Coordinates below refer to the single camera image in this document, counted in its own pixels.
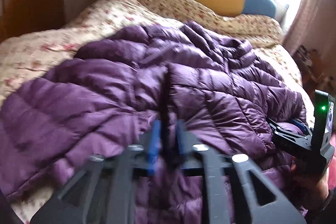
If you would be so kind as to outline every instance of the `down jacket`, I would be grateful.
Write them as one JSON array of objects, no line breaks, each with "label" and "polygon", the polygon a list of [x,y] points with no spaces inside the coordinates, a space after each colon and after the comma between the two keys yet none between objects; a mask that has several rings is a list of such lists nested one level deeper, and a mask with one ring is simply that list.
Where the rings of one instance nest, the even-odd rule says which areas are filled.
[{"label": "down jacket", "polygon": [[[305,121],[299,93],[248,41],[205,30],[131,26],[82,47],[73,60],[22,85],[0,112],[0,188],[15,198],[45,175],[65,183],[94,153],[120,154],[151,128],[174,123],[228,155],[248,154],[280,189],[291,156],[277,151],[266,117]],[[168,171],[140,181],[136,223],[200,223],[202,180]]]}]

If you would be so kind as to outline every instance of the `bed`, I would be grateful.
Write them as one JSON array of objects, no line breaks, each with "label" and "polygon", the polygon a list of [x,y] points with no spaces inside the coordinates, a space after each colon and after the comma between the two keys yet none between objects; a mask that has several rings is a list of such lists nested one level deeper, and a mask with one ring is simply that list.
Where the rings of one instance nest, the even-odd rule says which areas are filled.
[{"label": "bed", "polygon": [[[161,24],[179,28],[183,22],[194,20],[219,34],[247,38],[256,54],[283,77],[283,82],[302,94],[311,126],[314,108],[302,88],[294,60],[281,46],[283,32],[274,19],[276,10],[272,0],[99,0],[62,29],[13,37],[0,44],[0,103],[23,82],[72,58],[81,46],[125,26]],[[12,203],[12,207],[29,223],[53,189],[51,182],[45,181]]]}]

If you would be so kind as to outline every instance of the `floral bedspread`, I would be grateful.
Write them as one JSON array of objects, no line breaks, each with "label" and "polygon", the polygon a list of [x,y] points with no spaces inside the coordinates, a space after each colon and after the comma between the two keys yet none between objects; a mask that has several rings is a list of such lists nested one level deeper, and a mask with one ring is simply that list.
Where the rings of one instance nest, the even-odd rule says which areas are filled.
[{"label": "floral bedspread", "polygon": [[[0,105],[20,85],[43,75],[51,67],[73,57],[84,44],[112,35],[133,24],[180,27],[194,20],[207,29],[239,39],[248,39],[256,53],[273,65],[292,90],[302,93],[307,122],[313,122],[313,105],[302,88],[300,72],[281,46],[283,33],[267,16],[221,17],[194,0],[99,0],[63,29],[26,34],[0,44]],[[49,182],[12,204],[17,215],[29,223],[34,213],[50,198]]]}]

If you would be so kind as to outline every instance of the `silver screw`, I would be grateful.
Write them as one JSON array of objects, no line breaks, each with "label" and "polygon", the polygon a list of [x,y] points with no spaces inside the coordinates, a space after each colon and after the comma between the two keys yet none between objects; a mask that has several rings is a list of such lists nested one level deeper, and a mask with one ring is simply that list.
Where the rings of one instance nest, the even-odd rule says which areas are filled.
[{"label": "silver screw", "polygon": [[104,157],[100,154],[94,154],[90,157],[90,160],[95,161],[95,162],[101,162],[104,160]]},{"label": "silver screw", "polygon": [[128,146],[128,149],[131,150],[131,151],[142,151],[143,146],[141,144],[130,144]]},{"label": "silver screw", "polygon": [[207,151],[209,150],[209,146],[205,145],[205,144],[194,144],[193,145],[193,150],[195,151]]},{"label": "silver screw", "polygon": [[248,159],[249,156],[246,154],[236,154],[232,156],[232,160],[237,163],[247,161]]}]

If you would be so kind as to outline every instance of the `human hand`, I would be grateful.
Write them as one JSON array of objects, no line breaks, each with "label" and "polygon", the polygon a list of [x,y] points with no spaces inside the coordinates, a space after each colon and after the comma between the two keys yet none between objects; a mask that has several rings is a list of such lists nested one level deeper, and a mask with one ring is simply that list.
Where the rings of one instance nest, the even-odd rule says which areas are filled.
[{"label": "human hand", "polygon": [[293,180],[306,189],[302,197],[302,206],[307,210],[317,210],[321,208],[329,195],[329,168],[322,178],[317,175],[307,176],[299,174],[296,164],[291,166],[291,173],[293,174]]}]

